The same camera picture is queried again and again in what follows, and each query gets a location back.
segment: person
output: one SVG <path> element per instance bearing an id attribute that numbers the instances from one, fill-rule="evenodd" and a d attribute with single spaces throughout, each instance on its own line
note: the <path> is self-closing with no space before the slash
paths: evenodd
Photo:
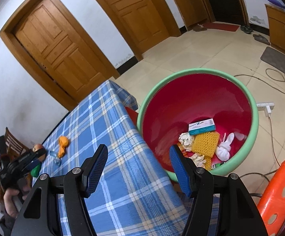
<path id="1" fill-rule="evenodd" d="M 22 192 L 29 192 L 31 187 L 27 184 L 22 187 Z M 18 216 L 18 209 L 13 201 L 13 197 L 19 194 L 19 190 L 8 188 L 3 197 L 1 204 L 4 205 L 3 216 L 0 219 L 0 227 L 3 230 L 4 236 L 10 236 L 13 225 Z M 27 198 L 27 194 L 22 197 L 23 200 Z"/>

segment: large plastic tub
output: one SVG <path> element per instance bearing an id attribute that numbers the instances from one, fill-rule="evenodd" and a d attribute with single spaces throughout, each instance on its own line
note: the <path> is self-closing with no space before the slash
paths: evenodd
<path id="1" fill-rule="evenodd" d="M 137 127 L 170 179 L 178 181 L 171 166 L 169 148 L 178 142 L 188 124 L 213 118 L 222 137 L 234 139 L 230 160 L 211 170 L 225 176 L 235 170 L 250 153 L 258 132 L 258 111 L 254 98 L 239 80 L 224 72 L 194 68 L 177 72 L 159 82 L 145 98 Z"/>

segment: silver screw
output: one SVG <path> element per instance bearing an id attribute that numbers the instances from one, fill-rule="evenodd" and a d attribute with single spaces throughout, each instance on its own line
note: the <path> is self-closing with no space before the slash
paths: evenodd
<path id="1" fill-rule="evenodd" d="M 47 179 L 47 174 L 42 174 L 42 175 L 40 175 L 40 179 L 41 179 L 41 180 Z"/>
<path id="2" fill-rule="evenodd" d="M 73 169 L 73 174 L 78 174 L 80 173 L 81 169 L 80 168 L 74 168 Z"/>
<path id="3" fill-rule="evenodd" d="M 232 174 L 230 175 L 230 177 L 231 177 L 233 180 L 237 180 L 237 179 L 239 178 L 239 176 L 238 176 L 237 174 L 235 174 L 235 173 L 232 173 Z"/>
<path id="4" fill-rule="evenodd" d="M 205 169 L 202 168 L 202 167 L 198 167 L 198 168 L 196 169 L 196 171 L 197 171 L 197 173 L 199 173 L 199 174 L 203 174 L 203 173 L 205 172 Z"/>

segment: yellow sponge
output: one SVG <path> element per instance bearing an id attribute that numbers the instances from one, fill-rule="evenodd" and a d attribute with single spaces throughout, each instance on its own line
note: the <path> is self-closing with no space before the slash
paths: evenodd
<path id="1" fill-rule="evenodd" d="M 219 133 L 216 131 L 205 132 L 198 134 L 195 137 L 192 152 L 213 157 L 219 141 Z"/>
<path id="2" fill-rule="evenodd" d="M 204 158 L 206 160 L 206 162 L 204 163 L 205 169 L 206 170 L 211 170 L 211 158 L 208 156 L 205 156 Z"/>

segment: dark doorway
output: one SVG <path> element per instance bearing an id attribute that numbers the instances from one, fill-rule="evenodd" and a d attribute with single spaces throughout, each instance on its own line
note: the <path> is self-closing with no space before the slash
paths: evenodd
<path id="1" fill-rule="evenodd" d="M 244 24 L 244 17 L 239 0 L 209 0 L 216 21 Z"/>

